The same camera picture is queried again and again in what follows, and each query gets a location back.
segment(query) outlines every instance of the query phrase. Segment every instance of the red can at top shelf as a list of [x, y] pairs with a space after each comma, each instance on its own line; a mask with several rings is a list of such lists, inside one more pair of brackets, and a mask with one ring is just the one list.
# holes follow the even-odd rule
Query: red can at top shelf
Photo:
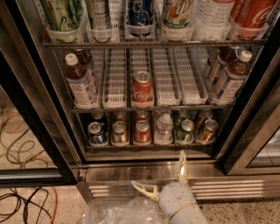
[[[242, 28], [262, 28], [268, 20], [277, 0], [245, 0], [235, 22]], [[242, 36], [241, 39], [254, 39], [254, 36]]]

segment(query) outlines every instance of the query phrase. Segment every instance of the clear plastic bag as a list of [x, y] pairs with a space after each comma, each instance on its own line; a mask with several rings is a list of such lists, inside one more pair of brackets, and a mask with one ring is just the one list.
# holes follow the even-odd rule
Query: clear plastic bag
[[92, 200], [83, 214], [84, 224], [169, 224], [158, 203], [136, 196], [129, 202]]

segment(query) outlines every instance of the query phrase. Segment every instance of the speckled floor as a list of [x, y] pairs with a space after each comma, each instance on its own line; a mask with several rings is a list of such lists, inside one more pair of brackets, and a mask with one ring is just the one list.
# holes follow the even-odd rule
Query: speckled floor
[[[54, 193], [51, 187], [45, 187], [49, 191], [49, 197], [44, 208], [51, 214], [53, 211]], [[55, 214], [54, 224], [82, 224], [82, 215], [87, 209], [87, 204], [80, 196], [75, 186], [56, 187], [58, 194], [58, 206]], [[34, 189], [17, 189], [19, 195], [28, 198]], [[0, 189], [0, 196], [10, 193], [9, 189]], [[45, 200], [46, 194], [39, 192], [32, 201], [40, 205]], [[199, 201], [202, 212], [210, 224], [279, 224], [280, 223], [280, 199], [243, 199], [238, 201]], [[8, 198], [0, 201], [0, 214], [7, 214], [14, 210], [17, 201], [15, 198]], [[7, 221], [3, 223], [24, 223], [23, 205]], [[36, 223], [39, 209], [29, 205], [28, 222]], [[49, 223], [50, 218], [45, 212], [39, 217], [38, 223]]]

